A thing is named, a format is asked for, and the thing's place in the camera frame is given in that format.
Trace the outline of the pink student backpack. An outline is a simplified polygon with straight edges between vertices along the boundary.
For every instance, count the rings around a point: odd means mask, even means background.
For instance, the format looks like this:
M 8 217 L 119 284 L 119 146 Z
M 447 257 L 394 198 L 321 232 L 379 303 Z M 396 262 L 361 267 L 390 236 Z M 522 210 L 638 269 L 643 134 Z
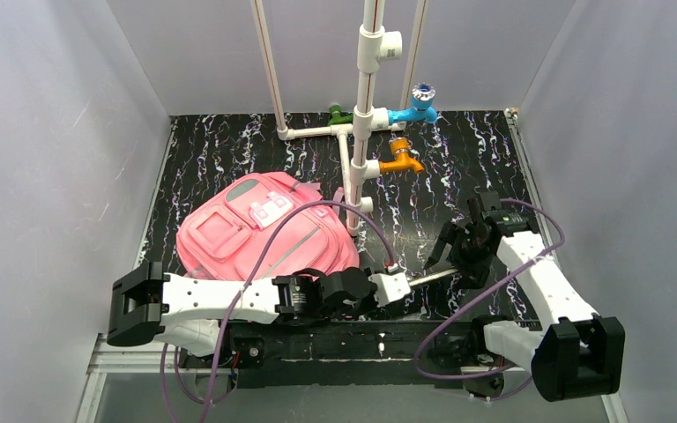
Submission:
M 245 280 L 305 268 L 324 273 L 360 263 L 335 206 L 317 182 L 285 172 L 247 174 L 187 216 L 176 250 L 192 278 Z

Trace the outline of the green cover book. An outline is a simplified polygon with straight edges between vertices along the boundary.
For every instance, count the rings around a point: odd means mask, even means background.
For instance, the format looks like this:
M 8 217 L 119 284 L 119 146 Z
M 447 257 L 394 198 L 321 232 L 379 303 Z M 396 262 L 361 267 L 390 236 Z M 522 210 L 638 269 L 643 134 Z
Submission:
M 412 289 L 420 289 L 422 286 L 428 286 L 430 284 L 433 284 L 439 279 L 452 277 L 457 274 L 459 274 L 459 271 L 457 269 L 454 268 L 447 269 L 444 271 L 430 273 L 428 275 L 416 278 L 414 280 L 410 280 L 408 284 Z

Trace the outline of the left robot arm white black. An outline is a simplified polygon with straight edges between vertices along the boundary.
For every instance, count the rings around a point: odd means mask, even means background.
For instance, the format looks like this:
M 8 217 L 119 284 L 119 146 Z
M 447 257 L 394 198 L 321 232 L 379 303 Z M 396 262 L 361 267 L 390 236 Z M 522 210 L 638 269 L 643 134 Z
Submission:
M 107 342 L 135 347 L 160 341 L 208 356 L 226 323 L 305 325 L 361 315 L 390 303 L 393 280 L 350 267 L 330 274 L 305 269 L 246 285 L 182 277 L 159 262 L 144 263 L 112 286 Z

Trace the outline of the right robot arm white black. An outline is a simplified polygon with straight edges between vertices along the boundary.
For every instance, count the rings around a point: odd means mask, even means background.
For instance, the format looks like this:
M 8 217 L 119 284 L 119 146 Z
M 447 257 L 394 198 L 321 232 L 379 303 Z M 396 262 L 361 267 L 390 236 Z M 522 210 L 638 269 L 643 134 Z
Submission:
M 624 327 L 586 302 L 554 262 L 551 254 L 565 237 L 546 246 L 535 220 L 506 209 L 509 203 L 494 191 L 469 198 L 470 222 L 445 223 L 425 266 L 446 259 L 471 288 L 483 289 L 476 301 L 515 279 L 542 330 L 529 331 L 506 316 L 480 316 L 471 321 L 463 339 L 448 346 L 464 360 L 486 354 L 502 360 L 505 367 L 521 367 L 548 402 L 616 393 L 621 385 Z M 494 260 L 510 272 L 483 288 Z

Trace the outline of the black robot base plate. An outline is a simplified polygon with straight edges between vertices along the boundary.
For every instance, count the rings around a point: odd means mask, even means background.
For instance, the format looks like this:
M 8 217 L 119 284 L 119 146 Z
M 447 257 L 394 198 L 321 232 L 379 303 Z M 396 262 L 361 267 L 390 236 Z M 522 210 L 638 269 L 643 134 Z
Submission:
M 499 395 L 504 361 L 477 354 L 468 322 L 456 322 L 415 360 L 436 321 L 355 321 L 316 326 L 230 323 L 217 375 L 228 388 L 431 385 Z

